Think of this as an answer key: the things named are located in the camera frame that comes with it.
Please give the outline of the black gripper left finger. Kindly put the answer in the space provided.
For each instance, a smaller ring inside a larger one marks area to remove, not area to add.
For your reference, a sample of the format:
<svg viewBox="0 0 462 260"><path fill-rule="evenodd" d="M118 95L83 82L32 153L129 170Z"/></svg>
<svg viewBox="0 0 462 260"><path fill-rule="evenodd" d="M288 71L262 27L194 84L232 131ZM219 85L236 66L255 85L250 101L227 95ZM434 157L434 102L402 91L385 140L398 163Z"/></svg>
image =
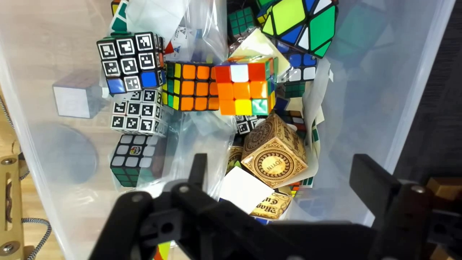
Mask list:
<svg viewBox="0 0 462 260"><path fill-rule="evenodd" d="M208 154L207 153L197 153L194 156L191 173L188 182L194 186L203 188L204 179L208 169Z"/></svg>

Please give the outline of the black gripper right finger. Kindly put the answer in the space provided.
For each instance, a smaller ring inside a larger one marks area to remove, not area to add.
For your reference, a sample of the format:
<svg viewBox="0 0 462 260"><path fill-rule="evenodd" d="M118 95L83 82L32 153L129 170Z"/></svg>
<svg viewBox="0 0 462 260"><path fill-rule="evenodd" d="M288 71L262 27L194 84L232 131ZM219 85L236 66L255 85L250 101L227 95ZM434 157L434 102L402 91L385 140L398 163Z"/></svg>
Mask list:
<svg viewBox="0 0 462 260"><path fill-rule="evenodd" d="M377 225L392 225L398 218L396 196L402 183L372 156L353 157L350 186L376 217Z"/></svg>

